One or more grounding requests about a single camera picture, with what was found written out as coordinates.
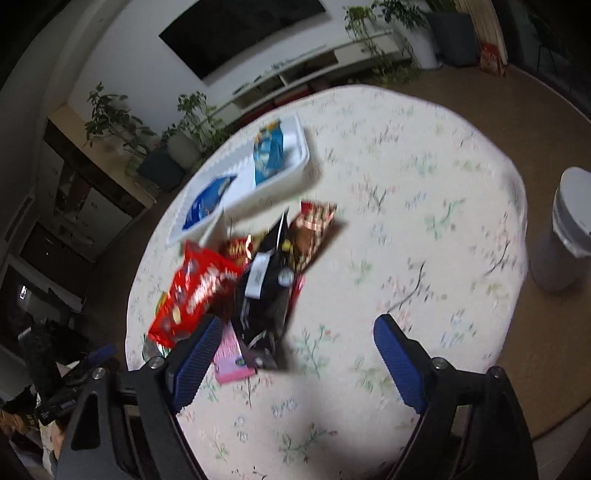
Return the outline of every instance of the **tablecloth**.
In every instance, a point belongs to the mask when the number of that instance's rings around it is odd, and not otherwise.
[[[215,163],[278,115],[297,113],[306,186],[234,219],[271,226],[299,200],[338,204],[283,339],[290,368],[219,385],[210,367],[178,422],[212,480],[363,479],[388,468],[416,424],[372,340],[390,312],[431,356],[485,372],[499,355],[527,272],[527,203],[513,163],[459,115],[369,86],[326,90],[235,134]],[[139,265],[126,357],[137,369],[156,304],[182,263],[165,240],[171,204]]]

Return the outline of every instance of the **screw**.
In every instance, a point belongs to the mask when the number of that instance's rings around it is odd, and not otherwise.
[[[502,378],[505,376],[505,371],[501,367],[491,367],[491,374],[495,378]]]
[[[104,367],[99,367],[95,371],[92,372],[92,378],[98,380],[99,378],[103,378],[107,373],[107,369]]]
[[[445,360],[444,358],[441,358],[440,356],[435,357],[432,360],[432,362],[433,362],[433,366],[435,368],[437,368],[438,370],[443,370],[449,366],[448,361]]]
[[[160,368],[163,365],[163,363],[164,358],[162,358],[161,356],[155,356],[152,360],[148,362],[148,365],[152,370],[156,370],[157,368]]]

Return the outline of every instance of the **red package on floor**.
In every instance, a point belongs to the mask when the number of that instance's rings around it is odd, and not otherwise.
[[[483,72],[492,73],[502,77],[505,74],[505,65],[501,60],[499,47],[492,43],[482,42],[480,50],[480,69]]]
[[[234,291],[241,273],[241,267],[217,252],[187,242],[183,266],[174,274],[148,337],[168,348],[188,338],[209,307]]]

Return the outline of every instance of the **trash can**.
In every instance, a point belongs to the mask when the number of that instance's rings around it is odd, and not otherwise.
[[[552,216],[530,254],[530,271],[542,290],[559,292],[591,267],[591,173],[568,168],[554,196]]]

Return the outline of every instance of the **black snack bag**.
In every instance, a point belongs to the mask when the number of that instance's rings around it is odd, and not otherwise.
[[[262,240],[238,280],[232,326],[251,368],[277,369],[275,343],[283,333],[295,274],[284,251],[287,211]]]

